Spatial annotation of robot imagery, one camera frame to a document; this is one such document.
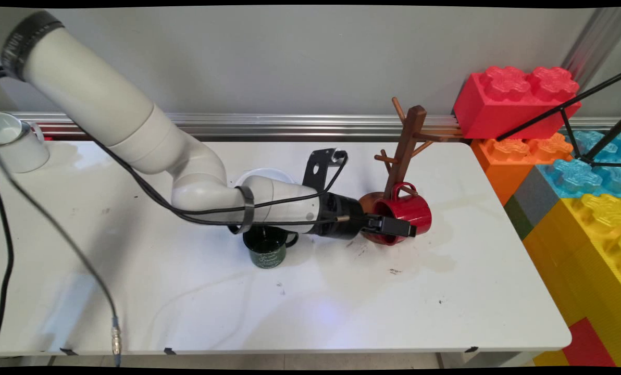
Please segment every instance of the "black strap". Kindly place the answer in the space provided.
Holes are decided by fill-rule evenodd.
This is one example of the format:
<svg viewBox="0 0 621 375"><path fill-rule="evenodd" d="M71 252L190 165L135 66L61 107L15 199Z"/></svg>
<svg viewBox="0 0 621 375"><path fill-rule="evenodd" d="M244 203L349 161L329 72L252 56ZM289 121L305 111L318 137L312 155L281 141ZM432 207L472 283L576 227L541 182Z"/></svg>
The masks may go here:
<svg viewBox="0 0 621 375"><path fill-rule="evenodd" d="M232 234L239 234L248 232L248 230L251 229L251 225L253 225L253 219L255 217L255 199L250 187L235 186L234 188L239 189L241 195L243 195L243 206L245 207L243 211L243 223L241 223L241 228L237 226L227 226L227 228L229 228Z"/></svg>

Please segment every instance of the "floor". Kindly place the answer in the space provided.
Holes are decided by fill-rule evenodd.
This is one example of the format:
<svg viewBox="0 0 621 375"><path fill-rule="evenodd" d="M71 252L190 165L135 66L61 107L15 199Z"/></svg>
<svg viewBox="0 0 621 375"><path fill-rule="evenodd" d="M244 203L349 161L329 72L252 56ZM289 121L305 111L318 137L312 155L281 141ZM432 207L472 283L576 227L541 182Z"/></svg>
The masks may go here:
<svg viewBox="0 0 621 375"><path fill-rule="evenodd" d="M51 366L113 366L112 356L56 356ZM0 367L25 366L24 357L0 358ZM216 370L400 370L441 368L435 353L217 354L123 356L122 367ZM525 366L534 366L532 361Z"/></svg>

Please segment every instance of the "black mug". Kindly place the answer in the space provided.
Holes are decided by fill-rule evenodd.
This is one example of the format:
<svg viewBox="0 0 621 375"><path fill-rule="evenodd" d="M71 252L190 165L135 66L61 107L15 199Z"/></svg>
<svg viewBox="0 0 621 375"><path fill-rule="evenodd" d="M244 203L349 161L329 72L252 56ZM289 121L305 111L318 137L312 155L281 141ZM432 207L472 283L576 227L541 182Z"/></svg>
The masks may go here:
<svg viewBox="0 0 621 375"><path fill-rule="evenodd" d="M290 234L294 237L288 241ZM254 226L243 233L243 243L251 253L251 261L259 268L274 268L282 263L287 247L296 244L298 239L299 233L268 226Z"/></svg>

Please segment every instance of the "wooden mug tree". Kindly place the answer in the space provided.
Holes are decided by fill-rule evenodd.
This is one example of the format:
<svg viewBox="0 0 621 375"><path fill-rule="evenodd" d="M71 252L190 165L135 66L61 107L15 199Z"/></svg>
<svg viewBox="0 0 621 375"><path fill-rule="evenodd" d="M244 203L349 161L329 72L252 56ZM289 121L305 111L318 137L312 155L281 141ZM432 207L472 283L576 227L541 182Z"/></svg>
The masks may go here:
<svg viewBox="0 0 621 375"><path fill-rule="evenodd" d="M396 153L394 157L388 157L387 152L383 149L380 150L380 155L375 155L375 160L384 161L384 166L387 168L389 177L387 178L387 185L384 186L384 192L368 193L359 199L359 203L362 206L364 212L372 212L373 202L377 199L384 197L385 199L391 199L392 187L396 183L403 182L405 174L408 171L410 160L417 156L420 152L424 151L427 147L434 142L447 142L451 139L461 138L461 131L451 131L450 135L433 135L422 133L422 126L424 120L427 117L427 111L422 108L421 105L415 105L411 109L408 109L408 116L403 114L399 100L396 97L392 98L396 113L401 119L403 124L403 131L399 137L399 144L396 147ZM417 146L417 142L424 141L420 147ZM417 192L407 187L402 187L401 190L408 194L417 195Z"/></svg>

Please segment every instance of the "white cup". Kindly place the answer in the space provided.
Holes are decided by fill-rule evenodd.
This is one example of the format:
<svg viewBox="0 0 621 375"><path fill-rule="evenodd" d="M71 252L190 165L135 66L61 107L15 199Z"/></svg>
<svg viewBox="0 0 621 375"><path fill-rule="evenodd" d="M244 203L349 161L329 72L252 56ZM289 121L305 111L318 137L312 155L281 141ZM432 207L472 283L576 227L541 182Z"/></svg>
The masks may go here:
<svg viewBox="0 0 621 375"><path fill-rule="evenodd" d="M0 160L14 173L25 173L43 166L49 160L49 150L44 145L40 127L0 112Z"/></svg>

